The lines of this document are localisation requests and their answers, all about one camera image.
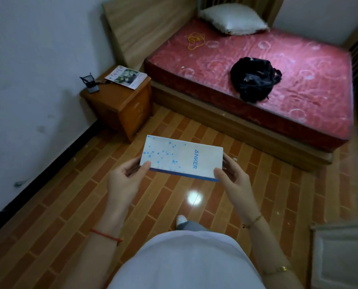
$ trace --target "black garment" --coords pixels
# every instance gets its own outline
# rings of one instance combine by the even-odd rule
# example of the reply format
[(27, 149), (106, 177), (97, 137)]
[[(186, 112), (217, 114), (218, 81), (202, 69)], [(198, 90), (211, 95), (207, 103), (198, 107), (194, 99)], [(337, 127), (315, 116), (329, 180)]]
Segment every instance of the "black garment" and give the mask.
[(231, 70), (231, 81), (243, 101), (257, 102), (268, 98), (273, 86), (281, 81), (282, 73), (268, 60), (244, 57)]

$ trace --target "white pillow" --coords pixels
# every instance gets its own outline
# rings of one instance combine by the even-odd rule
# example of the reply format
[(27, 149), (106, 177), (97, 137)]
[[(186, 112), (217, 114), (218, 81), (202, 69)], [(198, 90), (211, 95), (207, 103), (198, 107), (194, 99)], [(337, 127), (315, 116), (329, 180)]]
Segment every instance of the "white pillow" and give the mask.
[(238, 3), (209, 7), (201, 10), (199, 17), (210, 21), (218, 30), (230, 35), (247, 35), (269, 29), (253, 9)]

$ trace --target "shoe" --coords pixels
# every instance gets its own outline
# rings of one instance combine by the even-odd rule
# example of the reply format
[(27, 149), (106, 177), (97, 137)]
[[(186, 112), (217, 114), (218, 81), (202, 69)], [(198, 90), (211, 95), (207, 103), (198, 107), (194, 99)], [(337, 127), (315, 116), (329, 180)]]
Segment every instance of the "shoe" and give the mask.
[(179, 215), (176, 219), (176, 227), (178, 227), (179, 225), (181, 225), (184, 222), (187, 222), (187, 218), (184, 217), (183, 215)]

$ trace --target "floor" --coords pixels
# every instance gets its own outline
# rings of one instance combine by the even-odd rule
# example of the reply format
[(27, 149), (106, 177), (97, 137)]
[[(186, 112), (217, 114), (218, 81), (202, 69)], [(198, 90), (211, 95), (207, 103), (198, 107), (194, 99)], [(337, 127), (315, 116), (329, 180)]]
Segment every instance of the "floor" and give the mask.
[[(0, 230), (0, 288), (59, 288), (104, 209), (109, 170), (141, 154), (147, 134), (222, 146), (250, 175), (255, 198), (298, 278), (306, 284), (312, 222), (358, 218), (357, 136), (334, 163), (303, 172), (164, 107), (132, 144), (103, 130)], [(253, 260), (247, 231), (219, 183), (149, 171), (129, 208), (108, 279), (177, 214), (236, 239)]]

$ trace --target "red string bracelet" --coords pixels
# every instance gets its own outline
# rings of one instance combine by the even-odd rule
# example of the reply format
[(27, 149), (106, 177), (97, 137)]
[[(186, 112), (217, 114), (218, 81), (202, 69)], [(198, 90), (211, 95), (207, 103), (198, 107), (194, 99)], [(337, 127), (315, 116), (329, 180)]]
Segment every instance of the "red string bracelet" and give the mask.
[(119, 245), (119, 243), (121, 243), (123, 241), (121, 238), (115, 238), (115, 237), (110, 236), (108, 234), (105, 234), (105, 233), (102, 233), (100, 231), (97, 231), (96, 229), (93, 229), (93, 228), (91, 228), (90, 231), (93, 232), (93, 233), (99, 234), (101, 236), (104, 236), (106, 238), (112, 239), (114, 241), (117, 241), (117, 245)]

